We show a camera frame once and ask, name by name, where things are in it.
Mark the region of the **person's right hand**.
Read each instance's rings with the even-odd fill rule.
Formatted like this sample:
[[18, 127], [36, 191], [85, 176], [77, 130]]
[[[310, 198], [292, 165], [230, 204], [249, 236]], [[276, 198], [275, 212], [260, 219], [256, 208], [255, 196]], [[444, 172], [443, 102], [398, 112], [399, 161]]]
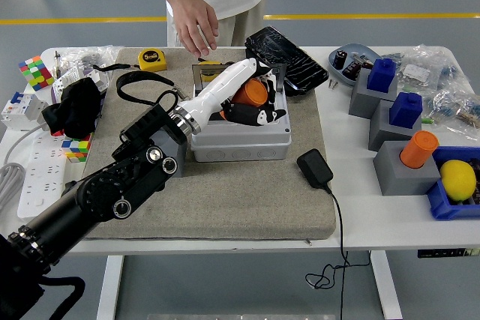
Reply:
[[181, 45], [197, 58], [217, 49], [218, 18], [203, 0], [175, 0], [171, 3], [175, 29]]

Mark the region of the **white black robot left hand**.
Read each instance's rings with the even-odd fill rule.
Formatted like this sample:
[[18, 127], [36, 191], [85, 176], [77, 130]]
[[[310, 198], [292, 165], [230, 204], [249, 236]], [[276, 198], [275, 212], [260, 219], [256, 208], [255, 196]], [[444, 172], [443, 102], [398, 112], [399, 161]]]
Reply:
[[254, 106], [233, 101], [247, 81], [256, 76], [266, 76], [271, 68], [261, 61], [248, 58], [230, 65], [191, 100], [182, 101], [170, 117], [185, 135], [197, 135], [206, 129], [209, 119], [216, 112], [223, 113], [227, 121], [259, 127], [286, 116], [284, 109], [275, 109], [261, 103]]

